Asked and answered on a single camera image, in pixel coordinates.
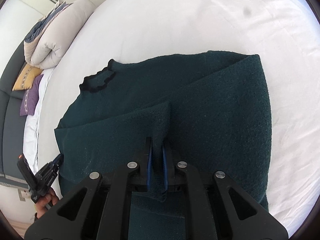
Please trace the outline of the person's left hand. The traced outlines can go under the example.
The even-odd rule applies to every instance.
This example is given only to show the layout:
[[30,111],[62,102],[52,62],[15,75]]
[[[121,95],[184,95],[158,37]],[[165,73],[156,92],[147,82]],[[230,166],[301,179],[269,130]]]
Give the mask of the person's left hand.
[[49,203],[55,205],[58,201],[59,198],[56,195],[56,192],[50,188],[47,194],[43,197],[40,197],[38,202],[35,204],[36,213],[34,221],[41,218],[48,211],[47,205],[49,205]]

